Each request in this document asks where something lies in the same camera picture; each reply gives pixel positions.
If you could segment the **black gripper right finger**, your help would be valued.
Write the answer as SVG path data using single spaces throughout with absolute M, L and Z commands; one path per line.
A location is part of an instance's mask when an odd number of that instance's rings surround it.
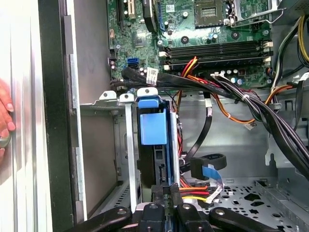
M 210 210 L 208 218 L 201 216 L 201 212 L 189 203 L 177 206 L 178 219 L 186 232 L 278 232 L 272 228 L 247 216 L 236 213 L 224 207 Z

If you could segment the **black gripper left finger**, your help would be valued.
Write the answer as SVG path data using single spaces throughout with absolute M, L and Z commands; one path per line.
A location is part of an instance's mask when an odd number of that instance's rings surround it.
M 118 206 L 67 231 L 69 232 L 163 232 L 165 209 L 156 203 L 141 203 L 135 212 Z

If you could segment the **person's hand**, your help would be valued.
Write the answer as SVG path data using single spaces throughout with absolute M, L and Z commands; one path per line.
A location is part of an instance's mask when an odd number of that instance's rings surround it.
M 8 85 L 0 80 L 0 137 L 8 138 L 11 131 L 15 130 L 10 113 L 14 111 L 13 100 Z

